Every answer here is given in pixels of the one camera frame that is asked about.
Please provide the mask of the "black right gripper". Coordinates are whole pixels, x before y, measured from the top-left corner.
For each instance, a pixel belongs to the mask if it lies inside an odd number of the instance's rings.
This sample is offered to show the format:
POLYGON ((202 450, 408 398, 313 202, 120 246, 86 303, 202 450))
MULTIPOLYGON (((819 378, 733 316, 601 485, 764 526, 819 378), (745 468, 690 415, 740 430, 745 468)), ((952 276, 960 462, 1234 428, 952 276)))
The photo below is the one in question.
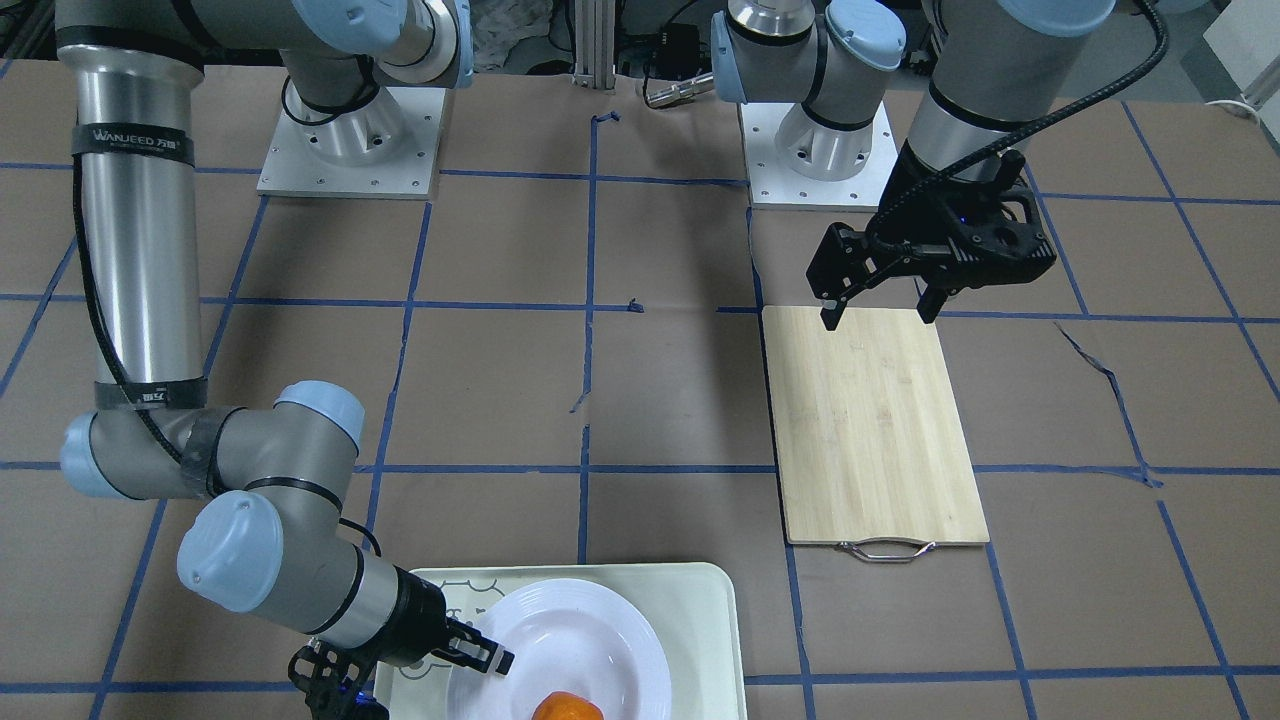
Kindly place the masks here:
POLYGON ((401 568, 396 573, 390 616, 370 641, 352 650, 305 644, 291 659, 288 676, 312 719, 388 719, 389 710, 365 692, 378 662, 404 667, 434 655, 476 673, 509 674, 513 652, 448 618, 439 588, 401 568))

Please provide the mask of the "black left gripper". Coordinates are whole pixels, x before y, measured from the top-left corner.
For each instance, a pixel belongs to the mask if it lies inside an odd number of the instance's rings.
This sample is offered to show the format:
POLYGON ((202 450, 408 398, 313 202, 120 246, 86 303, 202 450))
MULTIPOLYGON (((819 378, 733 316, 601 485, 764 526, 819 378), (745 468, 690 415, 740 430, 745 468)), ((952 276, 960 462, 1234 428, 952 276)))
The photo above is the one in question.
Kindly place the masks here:
POLYGON ((1059 256, 1023 178, 1025 158, 1014 149, 993 163, 986 181, 947 178, 908 200, 870 236, 829 224, 806 269, 824 328, 836 331, 849 301, 888 277, 925 281, 916 313, 933 324, 959 290, 1029 283, 1051 269, 1059 256))

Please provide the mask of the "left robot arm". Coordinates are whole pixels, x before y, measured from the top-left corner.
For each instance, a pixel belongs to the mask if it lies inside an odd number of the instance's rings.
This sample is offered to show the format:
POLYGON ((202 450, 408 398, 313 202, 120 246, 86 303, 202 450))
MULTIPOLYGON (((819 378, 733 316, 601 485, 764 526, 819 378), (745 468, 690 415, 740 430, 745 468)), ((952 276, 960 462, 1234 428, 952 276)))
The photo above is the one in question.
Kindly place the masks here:
MULTIPOLYGON (((806 279, 836 329, 849 301, 895 277, 925 288, 932 323, 963 290, 1024 284, 1057 259, 1023 172, 1029 137, 1134 85, 1165 58, 1167 23, 1155 3, 1135 9, 1153 31, 1151 54, 1120 78, 1052 109, 1111 1, 951 1, 927 95, 865 229, 824 233, 806 279)), ((878 1, 730 1, 714 14, 710 58, 726 102, 791 102, 800 133, 863 140, 902 59, 902 22, 878 1)))

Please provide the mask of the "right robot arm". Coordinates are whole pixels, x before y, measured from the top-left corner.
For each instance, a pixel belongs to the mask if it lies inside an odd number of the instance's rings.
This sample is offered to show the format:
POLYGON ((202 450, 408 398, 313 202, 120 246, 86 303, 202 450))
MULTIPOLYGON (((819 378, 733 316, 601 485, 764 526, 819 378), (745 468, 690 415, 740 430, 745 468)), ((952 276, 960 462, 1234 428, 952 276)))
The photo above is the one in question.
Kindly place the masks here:
POLYGON ((465 87, 465 1, 59 1, 58 56, 76 74, 72 211, 101 357, 96 407, 60 466, 83 495, 197 498, 180 582, 228 611, 307 635, 291 682, 315 719, 384 717, 376 665, 428 657, 481 674, 513 655, 445 610, 442 591, 342 539, 365 411, 321 380, 269 410, 209 404, 200 334, 191 95, 215 47, 278 50, 311 122, 397 133, 389 87, 465 87))

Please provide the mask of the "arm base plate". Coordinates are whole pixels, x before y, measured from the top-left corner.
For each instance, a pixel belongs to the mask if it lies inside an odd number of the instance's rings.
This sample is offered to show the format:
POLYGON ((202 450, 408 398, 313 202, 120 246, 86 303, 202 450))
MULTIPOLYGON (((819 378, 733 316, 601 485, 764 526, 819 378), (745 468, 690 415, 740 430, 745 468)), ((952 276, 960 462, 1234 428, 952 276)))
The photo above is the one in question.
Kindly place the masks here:
POLYGON ((742 104, 739 114, 751 208, 877 210, 897 160, 884 105, 855 131, 819 126, 797 102, 742 104))
POLYGON ((389 87, 366 106, 333 120, 284 95, 257 191, 282 197, 430 199, 444 88, 389 87))

